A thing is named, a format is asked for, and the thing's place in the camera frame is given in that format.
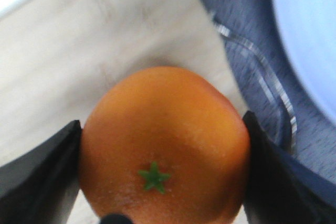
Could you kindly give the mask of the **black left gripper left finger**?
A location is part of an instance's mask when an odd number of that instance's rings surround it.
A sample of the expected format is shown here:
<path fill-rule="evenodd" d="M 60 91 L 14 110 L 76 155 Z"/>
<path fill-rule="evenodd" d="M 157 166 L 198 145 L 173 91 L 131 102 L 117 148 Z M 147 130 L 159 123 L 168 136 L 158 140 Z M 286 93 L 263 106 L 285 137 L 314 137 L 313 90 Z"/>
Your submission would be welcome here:
<path fill-rule="evenodd" d="M 76 201 L 81 125 L 68 123 L 1 167 L 1 223 L 66 223 Z"/>

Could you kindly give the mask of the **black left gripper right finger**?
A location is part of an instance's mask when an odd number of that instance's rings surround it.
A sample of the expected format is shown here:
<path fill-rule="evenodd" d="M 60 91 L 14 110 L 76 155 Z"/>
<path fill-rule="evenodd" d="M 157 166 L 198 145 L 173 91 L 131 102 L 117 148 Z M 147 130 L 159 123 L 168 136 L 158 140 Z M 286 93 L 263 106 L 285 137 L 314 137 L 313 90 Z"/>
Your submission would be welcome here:
<path fill-rule="evenodd" d="M 248 223 L 335 223 L 335 184 L 271 142 L 252 112 L 243 121 L 251 138 Z"/>

